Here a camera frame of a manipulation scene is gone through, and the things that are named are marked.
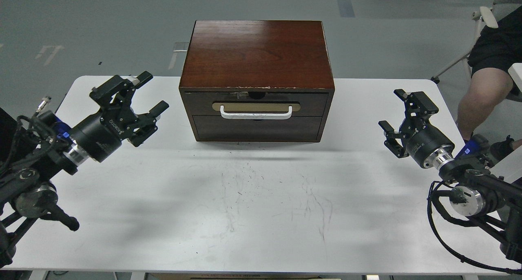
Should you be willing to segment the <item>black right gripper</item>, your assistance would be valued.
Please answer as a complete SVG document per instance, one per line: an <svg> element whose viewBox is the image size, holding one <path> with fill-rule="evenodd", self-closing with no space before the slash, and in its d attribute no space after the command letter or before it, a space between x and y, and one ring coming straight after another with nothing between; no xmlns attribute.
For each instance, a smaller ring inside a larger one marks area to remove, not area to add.
<svg viewBox="0 0 522 280"><path fill-rule="evenodd" d="M421 168L433 167L433 163L428 161L433 152L444 149L451 153L455 148L454 143L429 122L429 119L439 112L438 106L425 92L407 93L403 89L395 89L394 94L404 103L405 118L399 132L387 121L378 122L386 137L384 145L398 158L411 156ZM403 146L398 142L403 136L401 132L413 134L403 140Z"/></svg>

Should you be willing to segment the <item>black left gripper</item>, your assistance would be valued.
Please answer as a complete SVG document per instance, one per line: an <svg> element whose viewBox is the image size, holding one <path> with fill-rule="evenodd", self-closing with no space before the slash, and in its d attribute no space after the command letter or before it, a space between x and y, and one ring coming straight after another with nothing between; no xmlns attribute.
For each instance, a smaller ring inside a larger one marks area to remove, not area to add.
<svg viewBox="0 0 522 280"><path fill-rule="evenodd" d="M72 127L68 131L70 138L85 150L89 157L102 163L122 145L122 140L112 131L112 125L106 126L102 115L134 118L135 114L131 108L134 93L151 79L153 75L148 71L128 78L115 75L99 87L91 89L89 97L100 109ZM128 141L136 148L144 143L158 130L156 122L168 107L168 103L162 100L149 112L139 114L128 126Z"/></svg>

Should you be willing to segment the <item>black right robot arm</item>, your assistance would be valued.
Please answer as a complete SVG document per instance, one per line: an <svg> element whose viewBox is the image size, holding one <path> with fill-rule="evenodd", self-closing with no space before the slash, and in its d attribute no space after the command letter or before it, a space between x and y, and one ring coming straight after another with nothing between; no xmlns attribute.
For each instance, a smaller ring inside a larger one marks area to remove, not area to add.
<svg viewBox="0 0 522 280"><path fill-rule="evenodd" d="M453 156L454 143L429 122L439 109L424 92L395 89L394 94L405 106L405 118L398 131L387 121L378 123L384 145L398 158L410 156L421 168L438 171L441 181L432 182L427 197L428 221L438 241L461 262L521 274L521 269L493 267L459 254L443 241L432 216L436 210L451 224L480 228L500 243L505 258L520 263L521 183L508 183L490 172L488 141L479 135Z"/></svg>

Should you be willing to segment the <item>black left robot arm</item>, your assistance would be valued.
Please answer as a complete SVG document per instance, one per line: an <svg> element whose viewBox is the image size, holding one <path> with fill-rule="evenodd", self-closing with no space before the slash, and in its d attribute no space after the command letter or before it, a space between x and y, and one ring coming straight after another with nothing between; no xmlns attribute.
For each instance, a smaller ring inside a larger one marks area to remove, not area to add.
<svg viewBox="0 0 522 280"><path fill-rule="evenodd" d="M38 220L60 222L76 231L80 223L58 206L51 178L59 172L73 175L87 159L103 162L121 147L123 140L138 147L158 128L156 122L168 109L160 101L149 112L134 113L135 92L153 79L142 72L136 77L111 77L90 92L99 110L71 127L52 111L43 109L46 97L31 117L8 118L10 125L1 143L1 206L13 213L1 220L1 267L11 265L16 244Z"/></svg>

